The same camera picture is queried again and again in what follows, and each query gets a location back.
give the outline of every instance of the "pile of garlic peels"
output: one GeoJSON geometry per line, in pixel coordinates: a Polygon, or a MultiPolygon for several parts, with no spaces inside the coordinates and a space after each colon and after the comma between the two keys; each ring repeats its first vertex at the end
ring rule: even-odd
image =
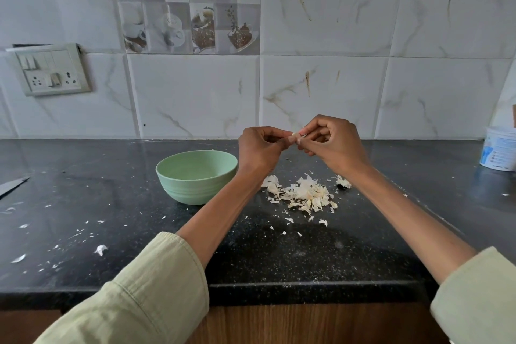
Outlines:
{"type": "MultiPolygon", "coordinates": [[[[351,184],[340,176],[337,176],[337,184],[351,188],[351,184]]],[[[274,198],[267,197],[268,201],[280,204],[281,200],[286,200],[290,202],[289,208],[298,207],[298,210],[306,211],[310,215],[309,220],[313,220],[312,210],[314,212],[321,211],[323,207],[329,205],[330,211],[334,212],[338,207],[337,203],[330,200],[333,198],[333,194],[328,192],[326,186],[319,184],[318,180],[312,179],[309,175],[306,178],[299,178],[297,184],[291,184],[286,188],[281,187],[276,176],[268,176],[261,187],[267,188],[267,191],[274,195],[274,198]]]]}

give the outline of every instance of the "white switch plate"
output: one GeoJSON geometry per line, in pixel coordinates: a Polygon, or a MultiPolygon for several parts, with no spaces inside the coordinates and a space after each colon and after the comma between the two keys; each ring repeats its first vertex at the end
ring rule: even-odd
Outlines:
{"type": "Polygon", "coordinates": [[[25,96],[90,92],[77,44],[7,49],[25,96]]]}

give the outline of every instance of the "bowl rim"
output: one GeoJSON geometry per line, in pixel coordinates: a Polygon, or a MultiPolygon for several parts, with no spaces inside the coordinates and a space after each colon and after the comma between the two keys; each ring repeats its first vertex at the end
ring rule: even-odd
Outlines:
{"type": "Polygon", "coordinates": [[[233,155],[233,154],[231,154],[231,153],[229,153],[229,152],[221,151],[221,150],[190,150],[190,151],[178,152],[177,154],[174,154],[174,155],[171,155],[171,156],[169,156],[169,157],[166,157],[166,158],[161,159],[161,160],[158,162],[158,164],[156,165],[155,170],[156,170],[156,174],[158,174],[158,177],[163,177],[163,178],[165,178],[165,179],[167,179],[167,180],[172,180],[172,181],[183,181],[183,182],[195,182],[195,181],[207,181],[207,180],[212,180],[212,179],[215,179],[215,178],[223,177],[223,176],[225,176],[225,175],[227,175],[227,174],[231,173],[232,171],[234,171],[234,170],[236,169],[236,167],[237,167],[237,166],[238,166],[238,158],[237,158],[235,155],[233,155]],[[216,152],[223,152],[225,155],[230,155],[231,157],[235,158],[235,160],[236,160],[236,164],[235,164],[235,165],[234,165],[230,170],[228,170],[228,171],[226,171],[225,173],[220,174],[220,175],[218,175],[218,176],[208,177],[208,178],[196,178],[195,180],[184,180],[184,179],[181,179],[181,178],[171,178],[171,177],[164,176],[163,174],[161,174],[161,173],[158,171],[158,166],[159,166],[159,165],[161,165],[161,163],[162,163],[163,161],[165,161],[165,160],[167,160],[167,159],[170,159],[170,158],[172,158],[172,157],[175,157],[175,156],[177,156],[177,155],[185,154],[185,153],[187,153],[187,152],[214,152],[214,151],[216,151],[216,152]]]}

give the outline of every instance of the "person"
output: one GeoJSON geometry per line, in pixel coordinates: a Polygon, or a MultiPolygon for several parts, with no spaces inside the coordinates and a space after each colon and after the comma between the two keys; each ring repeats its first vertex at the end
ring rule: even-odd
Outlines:
{"type": "Polygon", "coordinates": [[[369,162],[357,128],[316,116],[299,135],[246,128],[235,177],[177,234],[159,233],[94,296],[36,340],[48,343],[183,343],[209,308],[204,269],[280,154],[297,143],[347,178],[384,214],[440,288],[431,312],[456,344],[516,342],[516,267],[494,248],[477,253],[416,206],[369,162]]]}

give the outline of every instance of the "light green sleeve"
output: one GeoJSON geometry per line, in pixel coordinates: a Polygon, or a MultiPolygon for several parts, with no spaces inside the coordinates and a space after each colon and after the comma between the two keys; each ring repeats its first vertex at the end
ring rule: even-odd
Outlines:
{"type": "Polygon", "coordinates": [[[180,236],[161,232],[35,344],[182,344],[208,308],[208,286],[196,254],[180,236]]]}
{"type": "Polygon", "coordinates": [[[514,344],[516,267],[488,248],[448,276],[430,309],[455,344],[514,344]]]}

